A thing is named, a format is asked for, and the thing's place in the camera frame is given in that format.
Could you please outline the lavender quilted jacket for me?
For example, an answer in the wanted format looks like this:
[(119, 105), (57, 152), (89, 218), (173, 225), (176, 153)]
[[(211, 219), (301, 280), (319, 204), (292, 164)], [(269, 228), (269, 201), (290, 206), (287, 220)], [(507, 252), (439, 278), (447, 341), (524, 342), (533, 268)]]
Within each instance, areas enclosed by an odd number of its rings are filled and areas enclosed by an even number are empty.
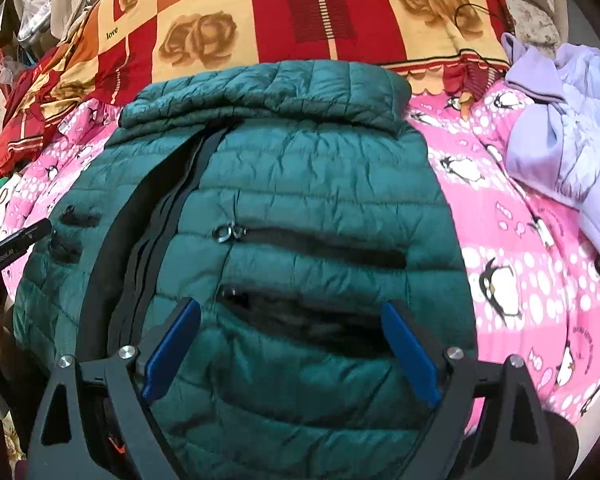
[(579, 211), (600, 255), (600, 49), (563, 44), (554, 58), (502, 36), (513, 62), (507, 87), (532, 99), (510, 132), (505, 168), (535, 191)]

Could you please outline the red orange rose blanket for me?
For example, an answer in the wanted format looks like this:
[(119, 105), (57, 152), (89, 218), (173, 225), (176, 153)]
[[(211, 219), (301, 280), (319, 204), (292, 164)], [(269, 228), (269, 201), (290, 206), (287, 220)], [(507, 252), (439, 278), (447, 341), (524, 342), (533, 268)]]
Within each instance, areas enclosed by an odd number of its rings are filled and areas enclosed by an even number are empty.
[(505, 0), (98, 0), (12, 95), (0, 176), (38, 157), (81, 102), (287, 60), (378, 65), (417, 93), (480, 99), (509, 66)]

